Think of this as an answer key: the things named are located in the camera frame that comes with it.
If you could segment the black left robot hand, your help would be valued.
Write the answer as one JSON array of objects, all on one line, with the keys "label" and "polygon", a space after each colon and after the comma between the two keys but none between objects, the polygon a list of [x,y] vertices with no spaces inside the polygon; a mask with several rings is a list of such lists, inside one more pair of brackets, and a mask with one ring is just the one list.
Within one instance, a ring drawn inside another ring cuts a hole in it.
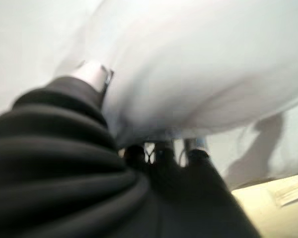
[{"label": "black left robot hand", "polygon": [[0,116],[0,238],[258,238],[208,154],[119,156],[101,113],[112,72],[80,65]]}]

